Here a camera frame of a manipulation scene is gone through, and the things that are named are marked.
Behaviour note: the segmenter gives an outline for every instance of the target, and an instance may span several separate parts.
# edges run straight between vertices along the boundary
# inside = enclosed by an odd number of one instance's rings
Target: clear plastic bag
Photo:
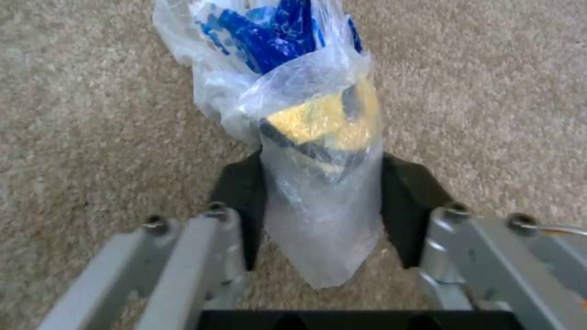
[[[382,229],[379,105],[369,79],[372,61],[360,53],[350,17],[338,1],[312,0],[315,50],[267,70],[238,63],[250,54],[236,54],[246,45],[231,48],[235,33],[224,33],[226,25],[212,37],[203,31],[216,24],[209,11],[217,6],[238,17],[255,5],[279,11],[283,2],[174,1],[157,0],[153,20],[176,59],[193,67],[196,105],[229,134],[262,145],[266,230],[311,286],[343,284]]]

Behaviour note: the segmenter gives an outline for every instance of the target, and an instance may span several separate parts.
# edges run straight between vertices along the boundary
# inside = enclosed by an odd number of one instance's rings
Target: plastic bag
[[[379,106],[350,16],[328,0],[172,1],[153,20],[193,67],[196,105],[262,145],[266,230],[311,286],[343,284],[382,229]]]

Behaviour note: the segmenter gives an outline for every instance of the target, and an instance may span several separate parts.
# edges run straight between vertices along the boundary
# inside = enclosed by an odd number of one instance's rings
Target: carpet
[[[345,2],[376,61],[387,151],[487,217],[586,225],[587,2]],[[193,106],[151,1],[0,3],[0,329],[31,329],[111,235],[198,214],[247,148]],[[243,308],[430,307],[384,242],[321,291],[270,241],[260,259]]]

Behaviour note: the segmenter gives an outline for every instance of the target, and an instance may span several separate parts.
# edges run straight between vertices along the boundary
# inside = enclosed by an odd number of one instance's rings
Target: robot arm
[[[211,209],[151,218],[115,235],[39,329],[104,329],[131,291],[150,297],[137,329],[587,329],[587,239],[514,214],[483,219],[423,166],[386,156],[382,216],[405,268],[419,267],[431,312],[235,311],[261,243],[259,154],[225,168]],[[556,233],[574,233],[553,235]]]

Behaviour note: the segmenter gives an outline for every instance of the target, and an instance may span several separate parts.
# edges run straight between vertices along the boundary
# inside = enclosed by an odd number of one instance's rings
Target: yellow object
[[[296,145],[314,143],[328,150],[364,151],[379,135],[375,87],[363,78],[347,92],[350,95],[327,95],[289,107],[271,115],[267,121]],[[350,105],[345,104],[344,97],[352,98]],[[358,109],[345,109],[345,106]]]

